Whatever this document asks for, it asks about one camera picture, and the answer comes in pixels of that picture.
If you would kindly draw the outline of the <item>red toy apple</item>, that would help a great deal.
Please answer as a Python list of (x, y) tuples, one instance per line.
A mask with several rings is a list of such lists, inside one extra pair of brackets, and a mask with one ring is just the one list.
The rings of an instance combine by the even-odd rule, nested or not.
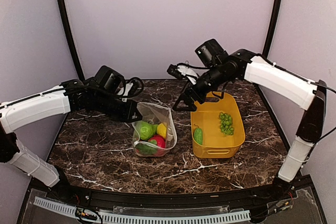
[(150, 146), (150, 154), (153, 156), (159, 156), (164, 152), (165, 149), (165, 139), (160, 135), (155, 135), (148, 140), (148, 143), (155, 145), (155, 147)]

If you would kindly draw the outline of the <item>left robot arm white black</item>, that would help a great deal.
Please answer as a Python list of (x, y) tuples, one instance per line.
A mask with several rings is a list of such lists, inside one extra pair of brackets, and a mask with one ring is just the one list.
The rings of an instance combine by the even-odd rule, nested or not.
[(34, 154), (17, 138), (15, 131), (25, 125), (79, 110), (97, 111), (115, 122), (142, 120), (137, 102), (128, 94), (130, 84), (120, 93), (98, 85), (94, 80), (70, 80), (47, 91), (1, 105), (1, 163), (20, 169), (49, 188), (63, 201), (74, 197), (64, 173)]

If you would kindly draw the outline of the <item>green toy guava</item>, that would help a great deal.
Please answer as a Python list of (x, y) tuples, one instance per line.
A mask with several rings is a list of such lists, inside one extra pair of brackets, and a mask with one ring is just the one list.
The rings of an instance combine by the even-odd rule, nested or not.
[(138, 131), (140, 139), (147, 141), (156, 134), (157, 124), (150, 124), (148, 122), (141, 121), (138, 124)]

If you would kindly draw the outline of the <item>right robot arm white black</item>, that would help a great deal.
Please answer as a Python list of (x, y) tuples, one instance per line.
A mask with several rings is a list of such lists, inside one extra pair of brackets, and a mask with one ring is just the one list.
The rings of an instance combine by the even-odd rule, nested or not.
[(288, 191), (287, 183), (294, 179), (313, 147), (322, 139), (326, 84), (321, 80), (314, 82), (294, 74), (246, 49), (229, 55), (224, 50), (208, 50), (202, 46), (196, 50), (196, 54), (205, 61), (205, 73), (201, 76), (195, 73), (195, 67), (186, 63), (168, 67), (169, 75), (188, 80), (173, 106), (174, 111), (196, 111), (196, 102), (204, 103), (208, 93), (237, 79), (270, 89), (304, 110), (295, 140), (277, 174), (278, 180), (268, 187), (269, 197), (280, 199)]

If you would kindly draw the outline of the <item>yellow toy lemon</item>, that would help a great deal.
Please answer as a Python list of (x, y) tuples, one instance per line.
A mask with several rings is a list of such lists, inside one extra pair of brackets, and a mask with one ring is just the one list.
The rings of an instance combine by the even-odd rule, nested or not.
[(165, 126), (164, 123), (160, 123), (157, 128), (156, 128), (156, 133), (157, 135), (163, 137), (166, 139), (166, 134), (167, 134), (167, 127)]

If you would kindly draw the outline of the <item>yellow plastic basket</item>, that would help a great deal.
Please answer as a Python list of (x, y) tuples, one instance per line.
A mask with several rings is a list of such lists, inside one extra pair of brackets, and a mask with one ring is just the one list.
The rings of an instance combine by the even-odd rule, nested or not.
[[(203, 104), (195, 103), (197, 110), (191, 112), (193, 153), (198, 158), (231, 158), (245, 141), (245, 130), (239, 108), (232, 95), (210, 92)], [(220, 129), (219, 114), (228, 113), (233, 118), (234, 135), (224, 135)], [(203, 130), (203, 144), (194, 141), (194, 125)]]

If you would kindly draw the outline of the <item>clear dotted zip top bag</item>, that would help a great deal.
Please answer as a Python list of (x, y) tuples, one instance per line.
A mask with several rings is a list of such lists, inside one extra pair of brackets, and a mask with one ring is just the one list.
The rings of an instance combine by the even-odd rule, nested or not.
[(139, 157), (162, 157), (177, 143), (172, 111), (154, 103), (140, 102), (142, 120), (133, 122), (132, 147)]

